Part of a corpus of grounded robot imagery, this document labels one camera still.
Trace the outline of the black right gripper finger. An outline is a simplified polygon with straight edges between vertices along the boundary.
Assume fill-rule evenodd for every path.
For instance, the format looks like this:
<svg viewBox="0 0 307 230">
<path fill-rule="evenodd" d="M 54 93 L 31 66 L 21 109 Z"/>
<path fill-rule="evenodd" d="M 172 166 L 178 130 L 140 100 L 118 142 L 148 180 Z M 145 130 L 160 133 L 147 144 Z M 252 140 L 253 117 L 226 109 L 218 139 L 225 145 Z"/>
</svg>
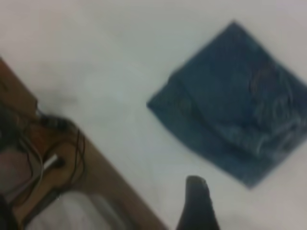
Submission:
<svg viewBox="0 0 307 230">
<path fill-rule="evenodd" d="M 186 179 L 185 203 L 177 229 L 218 230 L 219 228 L 206 181 L 200 176 L 188 176 Z"/>
</svg>

